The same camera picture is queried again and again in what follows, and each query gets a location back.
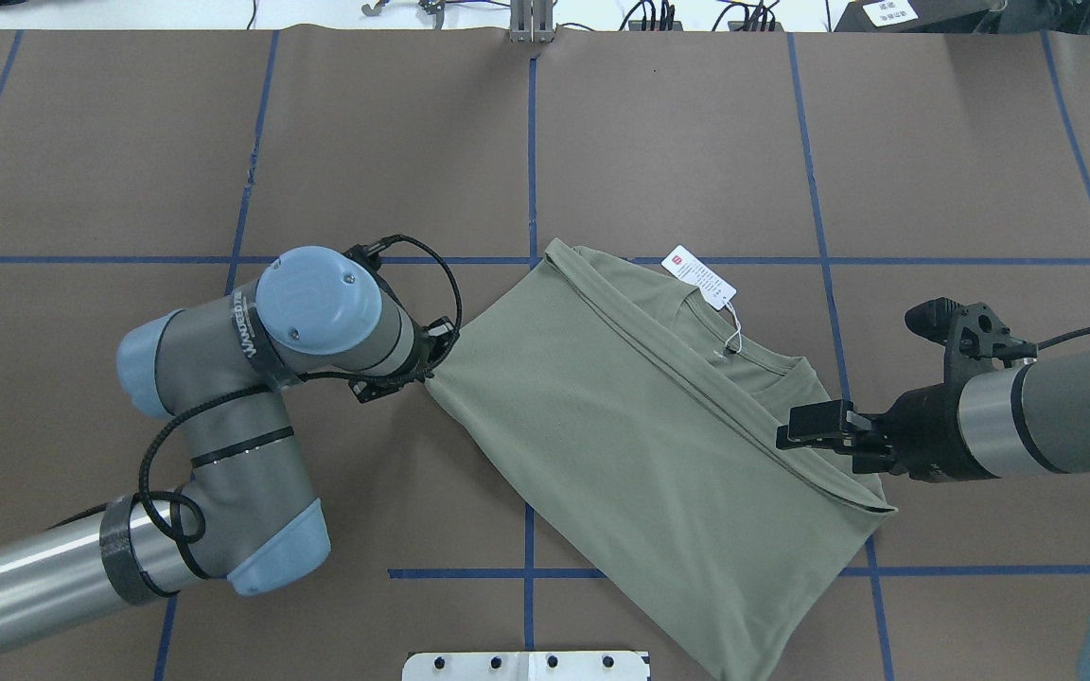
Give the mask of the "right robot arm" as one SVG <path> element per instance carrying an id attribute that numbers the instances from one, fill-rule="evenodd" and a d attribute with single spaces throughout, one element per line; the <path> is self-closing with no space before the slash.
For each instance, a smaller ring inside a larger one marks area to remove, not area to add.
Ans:
<path id="1" fill-rule="evenodd" d="M 931 483 L 1090 474 L 1090 352 L 930 385 L 881 414 L 848 400 L 794 408 L 776 447 Z"/>

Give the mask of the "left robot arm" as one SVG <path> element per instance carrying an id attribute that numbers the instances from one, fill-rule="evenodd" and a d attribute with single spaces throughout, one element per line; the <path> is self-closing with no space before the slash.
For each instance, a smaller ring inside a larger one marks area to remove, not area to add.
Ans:
<path id="1" fill-rule="evenodd" d="M 225 297 L 125 336 L 118 384 L 164 429 L 132 492 L 0 549 L 0 654 L 199 582 L 250 598 L 324 563 L 327 523 L 284 393 L 339 379 L 370 402 L 448 357 L 457 279 L 446 272 L 455 313 L 416 323 L 379 272 L 403 241 L 286 251 Z"/>

